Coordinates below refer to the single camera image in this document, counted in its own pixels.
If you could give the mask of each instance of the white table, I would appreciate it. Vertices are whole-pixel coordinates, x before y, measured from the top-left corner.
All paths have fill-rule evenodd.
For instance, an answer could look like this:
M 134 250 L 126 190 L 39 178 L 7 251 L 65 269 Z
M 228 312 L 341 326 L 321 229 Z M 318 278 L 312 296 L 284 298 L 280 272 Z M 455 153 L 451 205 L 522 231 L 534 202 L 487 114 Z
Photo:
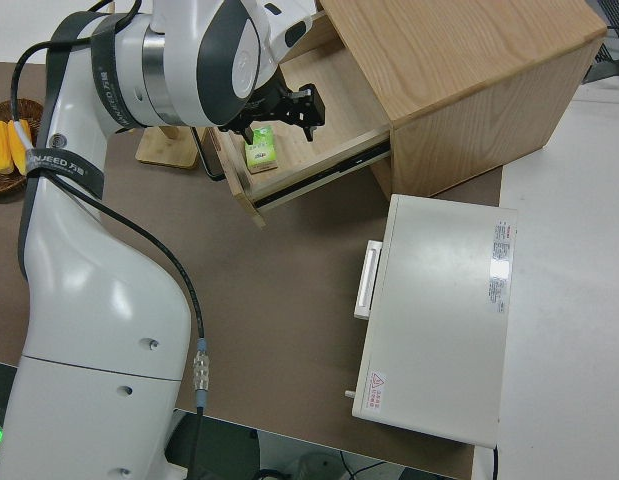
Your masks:
M 619 479 L 619 79 L 579 89 L 503 172 L 519 211 L 500 479 Z M 478 449 L 473 478 L 491 479 Z

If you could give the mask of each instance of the cable connector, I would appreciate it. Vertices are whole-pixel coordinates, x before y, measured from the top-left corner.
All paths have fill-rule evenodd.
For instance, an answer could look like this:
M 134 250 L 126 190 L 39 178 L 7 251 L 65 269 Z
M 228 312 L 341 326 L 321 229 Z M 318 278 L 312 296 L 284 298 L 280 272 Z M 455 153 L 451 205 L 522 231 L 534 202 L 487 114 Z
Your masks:
M 196 390 L 196 407 L 207 406 L 207 390 L 209 390 L 209 356 L 207 342 L 204 338 L 198 339 L 198 351 L 193 359 L 193 385 Z

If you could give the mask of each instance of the table surface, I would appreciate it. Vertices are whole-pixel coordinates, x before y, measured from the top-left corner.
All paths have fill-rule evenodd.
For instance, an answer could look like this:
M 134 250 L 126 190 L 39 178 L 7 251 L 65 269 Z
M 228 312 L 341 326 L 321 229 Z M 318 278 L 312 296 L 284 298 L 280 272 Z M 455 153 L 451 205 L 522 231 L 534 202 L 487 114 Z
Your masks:
M 581 86 L 547 146 L 504 168 L 500 205 L 519 213 L 502 478 L 619 479 L 619 78 Z
M 13 66 L 0 64 L 0 101 Z M 43 68 L 25 68 L 21 97 L 41 99 Z M 256 228 L 225 183 L 202 170 L 134 160 L 140 131 L 109 144 L 105 201 L 164 241 L 201 297 L 212 358 L 209 407 L 221 420 L 434 471 L 471 475 L 473 447 L 351 415 L 366 323 L 353 317 L 368 239 L 382 240 L 388 202 L 368 169 L 277 207 Z M 443 198 L 496 205 L 500 170 Z M 0 362 L 18 362 L 28 290 L 16 259 L 22 199 L 0 203 Z M 111 222 L 116 236 L 173 268 Z M 178 406 L 191 408 L 185 372 Z

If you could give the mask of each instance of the wicker basket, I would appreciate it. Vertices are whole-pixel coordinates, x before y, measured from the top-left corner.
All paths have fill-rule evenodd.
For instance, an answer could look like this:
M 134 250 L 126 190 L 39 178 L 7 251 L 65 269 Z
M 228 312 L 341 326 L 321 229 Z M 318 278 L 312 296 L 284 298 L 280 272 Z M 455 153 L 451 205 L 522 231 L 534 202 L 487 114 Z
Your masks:
M 18 100 L 18 112 L 20 118 L 29 122 L 31 128 L 31 136 L 33 144 L 36 144 L 38 130 L 40 129 L 40 119 L 42 118 L 42 105 L 33 100 L 20 99 Z M 8 122 L 11 120 L 11 112 L 9 110 L 9 102 L 0 103 L 0 120 Z M 3 175 L 0 173 L 0 196 L 8 193 L 14 193 L 22 190 L 27 183 L 27 178 L 18 173 L 14 168 L 13 173 Z

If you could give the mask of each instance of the label sticker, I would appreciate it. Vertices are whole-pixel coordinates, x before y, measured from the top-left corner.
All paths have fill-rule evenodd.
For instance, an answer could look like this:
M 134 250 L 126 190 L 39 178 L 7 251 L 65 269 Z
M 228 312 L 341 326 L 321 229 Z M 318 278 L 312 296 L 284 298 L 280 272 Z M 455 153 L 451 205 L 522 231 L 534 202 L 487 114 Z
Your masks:
M 386 382 L 387 376 L 384 373 L 371 372 L 371 375 L 367 378 L 367 401 L 365 402 L 367 410 L 380 411 L 382 407 L 382 392 L 385 389 Z
M 489 305 L 492 311 L 505 313 L 511 273 L 511 234 L 513 227 L 500 221 L 494 227 L 491 267 L 489 269 Z

